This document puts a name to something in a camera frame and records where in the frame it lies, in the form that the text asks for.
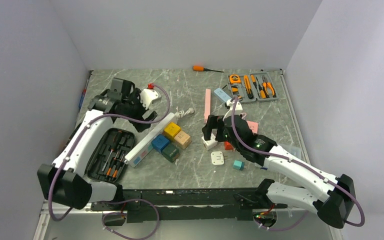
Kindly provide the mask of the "yellow cube adapter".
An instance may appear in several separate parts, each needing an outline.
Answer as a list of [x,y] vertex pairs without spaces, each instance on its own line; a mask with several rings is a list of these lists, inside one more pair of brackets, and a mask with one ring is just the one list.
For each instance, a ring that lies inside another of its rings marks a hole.
[[171,142],[174,141],[176,135],[182,130],[180,126],[178,126],[174,122],[170,122],[164,129],[162,134],[169,139]]

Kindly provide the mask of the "blue cube adapter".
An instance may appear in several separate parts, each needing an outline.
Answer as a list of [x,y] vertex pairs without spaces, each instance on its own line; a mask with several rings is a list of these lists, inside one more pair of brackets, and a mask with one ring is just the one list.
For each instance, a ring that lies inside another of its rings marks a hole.
[[152,141],[151,145],[152,147],[158,152],[162,153],[165,147],[167,147],[171,141],[165,137],[163,134],[158,134]]

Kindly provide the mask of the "grey tool tray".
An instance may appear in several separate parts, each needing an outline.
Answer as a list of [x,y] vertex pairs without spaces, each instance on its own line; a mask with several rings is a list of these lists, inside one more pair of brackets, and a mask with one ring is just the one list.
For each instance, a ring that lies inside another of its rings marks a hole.
[[266,71],[249,74],[230,74],[227,87],[242,104],[269,102],[279,98],[274,80]]

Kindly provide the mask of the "black tool case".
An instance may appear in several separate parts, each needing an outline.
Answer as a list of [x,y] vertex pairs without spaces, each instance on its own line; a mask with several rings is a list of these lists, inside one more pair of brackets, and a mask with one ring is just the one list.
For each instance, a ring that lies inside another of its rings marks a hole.
[[110,128],[98,142],[85,174],[91,180],[115,184],[122,176],[126,155],[136,144],[135,135],[119,128]]

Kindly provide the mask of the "red cube adapter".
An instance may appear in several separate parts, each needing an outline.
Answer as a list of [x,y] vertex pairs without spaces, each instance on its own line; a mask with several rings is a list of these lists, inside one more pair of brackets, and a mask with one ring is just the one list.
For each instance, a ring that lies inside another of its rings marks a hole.
[[230,144],[228,141],[224,141],[223,144],[224,144],[224,149],[225,149],[226,151],[234,151],[234,150],[235,150],[235,148],[233,147],[233,145]]

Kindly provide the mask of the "light blue power strip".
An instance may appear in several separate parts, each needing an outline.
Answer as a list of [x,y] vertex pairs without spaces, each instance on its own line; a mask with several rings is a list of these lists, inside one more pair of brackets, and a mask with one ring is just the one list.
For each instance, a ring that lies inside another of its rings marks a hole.
[[216,88],[213,92],[224,104],[232,99],[222,88]]

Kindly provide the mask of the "pink power strip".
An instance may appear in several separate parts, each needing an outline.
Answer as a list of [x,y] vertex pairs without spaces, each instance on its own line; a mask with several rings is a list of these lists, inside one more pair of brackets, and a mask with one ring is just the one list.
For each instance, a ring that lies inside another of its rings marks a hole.
[[204,123],[206,124],[208,121],[208,117],[211,113],[211,89],[207,88],[205,90],[205,98],[204,98]]

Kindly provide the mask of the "pink cube socket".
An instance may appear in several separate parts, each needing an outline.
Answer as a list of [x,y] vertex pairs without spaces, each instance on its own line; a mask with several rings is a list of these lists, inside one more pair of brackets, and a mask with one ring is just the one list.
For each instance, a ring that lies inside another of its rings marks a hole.
[[249,120],[247,120],[246,122],[248,124],[248,127],[251,129],[251,131],[254,134],[257,134],[258,133],[258,129],[259,129],[259,124],[257,122],[249,121]]

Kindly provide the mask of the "beige cube adapter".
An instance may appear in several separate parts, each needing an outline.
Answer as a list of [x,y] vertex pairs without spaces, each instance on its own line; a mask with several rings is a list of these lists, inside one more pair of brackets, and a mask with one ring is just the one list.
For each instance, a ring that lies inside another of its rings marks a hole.
[[192,142],[191,137],[181,130],[175,137],[174,137],[174,143],[180,147],[181,149],[186,149],[190,143]]

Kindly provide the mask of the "clear screw box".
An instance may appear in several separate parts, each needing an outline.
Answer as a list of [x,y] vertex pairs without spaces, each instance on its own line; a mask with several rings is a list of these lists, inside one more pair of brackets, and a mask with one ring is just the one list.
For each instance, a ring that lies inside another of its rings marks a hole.
[[290,145],[278,144],[267,152],[269,155],[264,158],[260,168],[284,175],[293,173],[293,168],[298,166],[293,160],[301,160],[301,149]]

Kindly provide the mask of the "small white plug adapter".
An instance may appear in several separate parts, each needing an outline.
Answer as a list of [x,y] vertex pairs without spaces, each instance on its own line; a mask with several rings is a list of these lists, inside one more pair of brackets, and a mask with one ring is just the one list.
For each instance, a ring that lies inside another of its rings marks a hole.
[[221,166],[225,164],[227,156],[224,155],[222,151],[212,151],[210,153],[211,163],[214,166]]

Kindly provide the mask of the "teal cube plug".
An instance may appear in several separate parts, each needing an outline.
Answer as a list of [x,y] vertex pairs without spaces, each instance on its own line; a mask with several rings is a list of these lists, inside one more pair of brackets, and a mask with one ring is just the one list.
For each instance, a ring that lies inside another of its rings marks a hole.
[[244,163],[243,161],[240,161],[240,160],[235,160],[235,161],[233,162],[232,167],[233,167],[235,170],[242,171],[242,170],[245,168],[245,163]]

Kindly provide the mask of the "white cube adapter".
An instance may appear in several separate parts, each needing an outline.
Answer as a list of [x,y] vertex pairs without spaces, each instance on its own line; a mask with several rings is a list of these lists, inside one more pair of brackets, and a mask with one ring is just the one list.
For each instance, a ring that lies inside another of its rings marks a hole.
[[205,140],[204,136],[202,136],[201,142],[207,151],[214,148],[218,144],[218,141],[216,140],[216,136],[213,133],[211,133],[209,140]]

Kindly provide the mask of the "green cube adapter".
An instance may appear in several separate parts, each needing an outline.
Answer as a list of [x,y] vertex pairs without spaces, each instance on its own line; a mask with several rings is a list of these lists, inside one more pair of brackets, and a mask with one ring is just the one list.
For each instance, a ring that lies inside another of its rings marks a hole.
[[175,145],[169,143],[162,149],[161,154],[169,162],[174,163],[180,156],[180,151]]

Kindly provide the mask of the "white power strip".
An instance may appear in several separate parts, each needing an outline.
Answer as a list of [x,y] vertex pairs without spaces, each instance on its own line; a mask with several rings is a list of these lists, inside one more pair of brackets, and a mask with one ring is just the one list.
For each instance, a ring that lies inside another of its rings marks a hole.
[[153,149],[152,141],[163,133],[164,128],[171,122],[177,123],[180,118],[186,115],[191,115],[195,112],[193,107],[187,110],[170,112],[161,120],[139,143],[133,147],[124,157],[124,163],[132,168],[135,168]]

